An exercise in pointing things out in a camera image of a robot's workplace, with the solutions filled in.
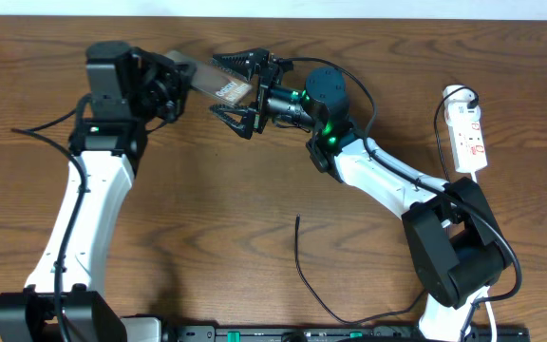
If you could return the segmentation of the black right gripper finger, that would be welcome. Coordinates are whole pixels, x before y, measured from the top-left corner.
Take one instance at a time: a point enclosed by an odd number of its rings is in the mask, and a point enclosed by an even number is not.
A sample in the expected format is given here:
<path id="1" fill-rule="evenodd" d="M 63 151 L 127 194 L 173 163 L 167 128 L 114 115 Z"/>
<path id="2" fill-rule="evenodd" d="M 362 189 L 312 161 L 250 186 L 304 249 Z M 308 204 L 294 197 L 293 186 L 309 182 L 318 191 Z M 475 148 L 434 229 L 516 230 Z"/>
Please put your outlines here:
<path id="1" fill-rule="evenodd" d="M 209 109 L 240 138 L 249 140 L 253 136 L 255 111 L 249 106 L 213 104 L 209 107 Z"/>
<path id="2" fill-rule="evenodd" d="M 219 53 L 212 57 L 212 64 L 245 81 L 251 81 L 269 62 L 270 52 L 253 48 L 234 53 Z"/>

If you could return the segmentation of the gold Galaxy smartphone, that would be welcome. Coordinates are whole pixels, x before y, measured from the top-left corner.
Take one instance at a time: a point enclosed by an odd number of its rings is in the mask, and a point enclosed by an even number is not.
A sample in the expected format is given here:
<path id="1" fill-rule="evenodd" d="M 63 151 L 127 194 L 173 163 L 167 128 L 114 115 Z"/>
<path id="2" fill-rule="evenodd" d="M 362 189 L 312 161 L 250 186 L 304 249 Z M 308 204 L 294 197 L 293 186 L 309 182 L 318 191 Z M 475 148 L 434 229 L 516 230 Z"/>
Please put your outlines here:
<path id="1" fill-rule="evenodd" d="M 236 106 L 251 93 L 253 86 L 222 69 L 195 60 L 177 50 L 168 51 L 165 56 L 175 62 L 193 63 L 196 73 L 191 87 L 222 104 Z"/>

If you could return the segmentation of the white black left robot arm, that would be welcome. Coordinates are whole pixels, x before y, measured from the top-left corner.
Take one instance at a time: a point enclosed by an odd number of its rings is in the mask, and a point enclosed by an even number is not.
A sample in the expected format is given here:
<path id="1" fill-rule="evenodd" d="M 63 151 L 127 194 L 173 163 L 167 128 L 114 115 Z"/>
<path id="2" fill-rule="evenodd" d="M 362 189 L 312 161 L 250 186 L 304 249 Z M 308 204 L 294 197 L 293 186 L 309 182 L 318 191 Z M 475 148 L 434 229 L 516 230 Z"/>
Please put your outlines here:
<path id="1" fill-rule="evenodd" d="M 148 123 L 175 121 L 197 67 L 123 41 L 85 53 L 90 90 L 72 111 L 63 202 L 47 247 L 20 292 L 0 294 L 4 341 L 170 341 L 162 319 L 122 317 L 104 299 L 107 254 L 138 173 Z"/>

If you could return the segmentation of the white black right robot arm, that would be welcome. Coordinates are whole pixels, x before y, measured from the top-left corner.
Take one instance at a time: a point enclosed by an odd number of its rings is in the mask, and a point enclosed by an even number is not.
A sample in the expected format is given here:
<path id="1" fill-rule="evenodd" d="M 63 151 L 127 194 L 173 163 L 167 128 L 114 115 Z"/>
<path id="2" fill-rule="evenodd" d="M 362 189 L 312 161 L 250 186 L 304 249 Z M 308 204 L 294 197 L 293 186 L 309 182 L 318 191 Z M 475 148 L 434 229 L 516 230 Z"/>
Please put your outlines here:
<path id="1" fill-rule="evenodd" d="M 403 224 L 417 277 L 426 295 L 421 338 L 463 341 L 480 305 L 516 295 L 522 271 L 480 186 L 428 176 L 385 152 L 349 115 L 351 74 L 323 59 L 302 89 L 282 84 L 293 58 L 263 48 L 213 57 L 215 66 L 245 81 L 258 80 L 249 105 L 216 104 L 211 111 L 250 139 L 267 122 L 311 132 L 306 147 L 315 167 L 377 200 Z"/>

